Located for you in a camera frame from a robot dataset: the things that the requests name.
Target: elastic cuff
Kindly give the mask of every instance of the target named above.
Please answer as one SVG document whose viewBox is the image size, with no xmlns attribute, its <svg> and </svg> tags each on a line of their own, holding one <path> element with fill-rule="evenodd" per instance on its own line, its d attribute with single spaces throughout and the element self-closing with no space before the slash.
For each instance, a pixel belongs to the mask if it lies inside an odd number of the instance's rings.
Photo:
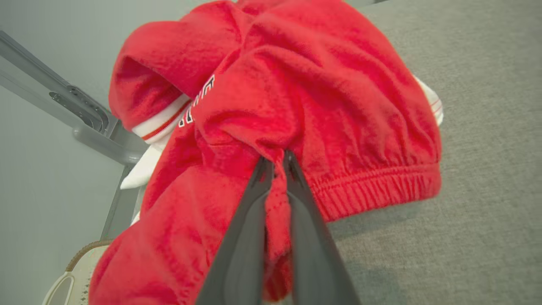
<svg viewBox="0 0 542 305">
<path fill-rule="evenodd" d="M 326 222 L 434 197 L 442 183 L 438 163 L 336 176 L 332 182 L 308 180 Z"/>
</svg>

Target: metal bracket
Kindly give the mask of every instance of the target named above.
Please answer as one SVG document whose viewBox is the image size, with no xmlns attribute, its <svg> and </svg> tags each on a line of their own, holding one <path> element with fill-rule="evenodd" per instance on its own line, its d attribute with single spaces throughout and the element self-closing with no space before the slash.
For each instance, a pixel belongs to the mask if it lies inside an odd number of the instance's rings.
<svg viewBox="0 0 542 305">
<path fill-rule="evenodd" d="M 111 137 L 118 119 L 107 108 L 80 88 L 64 80 L 4 31 L 0 31 L 0 56 L 51 90 L 49 95 L 52 99 L 79 117 L 87 126 L 107 138 Z"/>
<path fill-rule="evenodd" d="M 72 134 L 77 141 L 124 165 L 136 164 L 143 155 L 142 152 L 125 149 L 83 124 L 74 127 Z"/>
</svg>

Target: white fabric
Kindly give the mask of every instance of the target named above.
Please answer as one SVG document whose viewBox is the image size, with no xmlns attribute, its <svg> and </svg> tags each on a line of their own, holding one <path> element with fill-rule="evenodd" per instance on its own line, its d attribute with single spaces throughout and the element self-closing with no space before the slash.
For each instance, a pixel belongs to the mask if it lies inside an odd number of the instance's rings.
<svg viewBox="0 0 542 305">
<path fill-rule="evenodd" d="M 132 223 L 130 224 L 130 226 L 133 226 L 133 224 L 139 221 L 139 213 L 140 212 L 137 212 L 137 214 L 134 216 L 134 219 L 132 219 Z"/>
<path fill-rule="evenodd" d="M 147 151 L 141 156 L 139 162 L 135 164 L 134 168 L 124 178 L 120 184 L 120 189 L 136 188 L 148 183 L 172 134 L 173 130 L 149 146 Z"/>
</svg>

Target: gray metal frame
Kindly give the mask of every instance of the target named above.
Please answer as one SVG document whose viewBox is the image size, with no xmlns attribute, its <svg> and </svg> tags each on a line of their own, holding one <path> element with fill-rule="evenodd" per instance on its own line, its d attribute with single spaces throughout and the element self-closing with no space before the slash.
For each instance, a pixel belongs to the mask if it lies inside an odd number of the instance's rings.
<svg viewBox="0 0 542 305">
<path fill-rule="evenodd" d="M 46 103 L 19 81 L 0 70 L 0 85 L 73 128 L 79 142 L 121 163 L 135 164 L 142 153 L 124 149 L 112 140 L 120 121 L 98 101 L 70 84 L 32 55 L 4 31 L 0 31 L 0 56 L 49 89 L 55 103 Z"/>
</svg>

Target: white wall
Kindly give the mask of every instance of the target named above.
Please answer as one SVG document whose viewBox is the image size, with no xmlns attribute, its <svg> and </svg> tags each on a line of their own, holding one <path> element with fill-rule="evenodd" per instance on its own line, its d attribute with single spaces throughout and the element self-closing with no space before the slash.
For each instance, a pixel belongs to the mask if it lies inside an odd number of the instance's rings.
<svg viewBox="0 0 542 305">
<path fill-rule="evenodd" d="M 203 2 L 0 0 L 0 29 L 107 105 L 113 63 L 130 32 Z M 1 86 L 0 130 L 0 304 L 41 304 L 71 257 L 100 238 L 122 166 Z"/>
<path fill-rule="evenodd" d="M 0 304 L 41 304 L 100 239 L 123 166 L 0 86 Z"/>
</svg>

